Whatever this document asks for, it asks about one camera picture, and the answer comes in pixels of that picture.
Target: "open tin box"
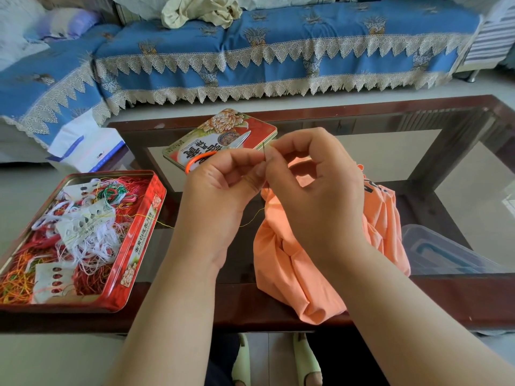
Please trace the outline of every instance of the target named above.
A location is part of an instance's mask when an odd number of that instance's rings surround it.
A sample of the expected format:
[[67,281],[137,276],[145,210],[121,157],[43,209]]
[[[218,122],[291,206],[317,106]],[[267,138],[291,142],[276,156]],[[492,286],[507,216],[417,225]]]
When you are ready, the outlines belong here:
[[156,225],[159,212],[164,202],[166,188],[158,176],[150,170],[112,171],[76,173],[66,176],[35,214],[29,225],[15,240],[9,250],[0,259],[0,279],[3,281],[11,269],[16,252],[25,244],[32,233],[31,227],[53,204],[61,190],[68,185],[88,183],[92,179],[130,176],[138,179],[150,179],[150,183],[141,199],[138,212],[122,240],[118,255],[106,279],[104,289],[97,295],[67,295],[51,298],[44,304],[3,304],[0,310],[11,312],[115,312],[121,310],[129,299],[136,275],[143,260],[143,255]]

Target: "pant leg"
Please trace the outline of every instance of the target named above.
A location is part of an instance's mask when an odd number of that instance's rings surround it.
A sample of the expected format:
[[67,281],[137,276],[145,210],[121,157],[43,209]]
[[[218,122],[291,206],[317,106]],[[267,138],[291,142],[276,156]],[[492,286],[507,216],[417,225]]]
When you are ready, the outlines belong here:
[[213,333],[204,386],[233,386],[231,372],[239,350],[237,333]]
[[306,333],[306,336],[320,364],[324,386],[389,385],[355,327]]

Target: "beige cloth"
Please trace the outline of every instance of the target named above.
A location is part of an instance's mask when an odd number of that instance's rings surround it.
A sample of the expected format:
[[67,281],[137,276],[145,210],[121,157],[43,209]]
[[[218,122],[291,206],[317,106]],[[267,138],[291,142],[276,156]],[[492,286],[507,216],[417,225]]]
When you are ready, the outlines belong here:
[[179,28],[193,19],[229,28],[240,16],[236,0],[169,0],[161,12],[161,21],[168,28]]

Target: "person's right hand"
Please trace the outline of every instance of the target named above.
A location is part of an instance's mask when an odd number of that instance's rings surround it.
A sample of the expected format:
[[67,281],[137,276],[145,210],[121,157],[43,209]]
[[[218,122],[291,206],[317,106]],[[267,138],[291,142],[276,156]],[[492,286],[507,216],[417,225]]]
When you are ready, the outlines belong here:
[[[288,168],[295,157],[308,155],[311,160]],[[366,243],[363,173],[334,136],[322,128],[294,131],[266,146],[265,157],[268,184],[319,270],[330,269],[335,257],[351,256]],[[296,175],[315,180],[302,188]]]

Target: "lace trim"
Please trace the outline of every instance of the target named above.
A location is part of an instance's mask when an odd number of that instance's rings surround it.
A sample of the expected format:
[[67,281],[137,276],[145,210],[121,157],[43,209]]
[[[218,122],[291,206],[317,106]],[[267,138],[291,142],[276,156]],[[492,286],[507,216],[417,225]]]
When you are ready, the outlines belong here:
[[[98,103],[97,105],[95,105],[93,107],[93,119],[95,120],[95,122],[97,122],[97,124],[100,127],[104,124],[106,119],[111,117],[111,115],[112,115],[111,110],[109,110],[109,106],[107,105],[107,103],[104,99],[102,99],[100,101],[100,103]],[[27,136],[29,136],[30,138],[33,138],[37,143],[39,143],[43,148],[45,148],[45,149],[49,148],[49,146],[45,142],[40,140],[34,134],[34,132],[32,132],[31,130],[26,128],[25,125],[23,125],[22,123],[19,123],[19,122],[15,121],[14,119],[12,119],[8,116],[4,116],[4,115],[0,116],[0,119],[2,119],[7,124],[16,126],[16,129],[18,129],[18,131],[23,131],[25,134],[27,134]]]
[[307,77],[228,87],[203,86],[199,88],[165,88],[161,90],[123,90],[108,98],[107,103],[112,113],[118,115],[120,108],[125,109],[127,101],[132,104],[136,102],[163,104],[167,100],[175,103],[177,100],[183,99],[193,103],[195,99],[198,99],[203,103],[205,98],[209,97],[211,101],[220,98],[225,102],[229,97],[239,100],[261,97],[263,94],[266,96],[283,96],[286,94],[301,94],[304,96],[308,90],[314,95],[316,92],[325,92],[329,87],[333,91],[351,91],[353,89],[359,91],[363,87],[368,90],[374,87],[384,90],[388,86],[395,88],[399,85],[415,85],[415,88],[419,89],[424,85],[431,88],[433,85],[447,82],[450,78],[451,76],[446,73],[413,70],[389,74]]
[[91,60],[83,62],[77,69],[63,78],[38,99],[19,123],[27,131],[37,134],[48,134],[50,130],[46,122],[57,123],[56,113],[60,114],[59,105],[68,108],[68,98],[77,100],[75,91],[86,92],[84,83],[94,86],[94,74]]
[[163,73],[167,67],[172,72],[177,71],[177,67],[186,73],[190,66],[196,72],[200,72],[204,66],[207,70],[213,71],[217,67],[224,71],[226,65],[234,70],[238,63],[248,67],[252,60],[254,64],[260,65],[262,60],[268,64],[276,58],[280,63],[284,62],[286,56],[290,56],[296,61],[300,55],[305,60],[311,58],[313,53],[317,58],[327,54],[329,58],[335,57],[338,53],[342,58],[354,51],[360,57],[364,51],[370,56],[377,49],[384,57],[390,50],[394,55],[398,55],[406,50],[406,54],[412,55],[416,51],[424,54],[432,49],[433,54],[439,54],[444,49],[446,55],[458,48],[458,54],[467,49],[472,34],[424,34],[424,35],[369,35],[369,36],[349,36],[344,38],[316,38],[308,40],[295,40],[276,44],[262,44],[242,50],[223,51],[221,53],[176,53],[176,54],[135,54],[107,57],[96,60],[100,77],[110,71],[118,75],[118,70],[126,75],[130,71],[137,74],[143,69],[150,74],[152,69]]

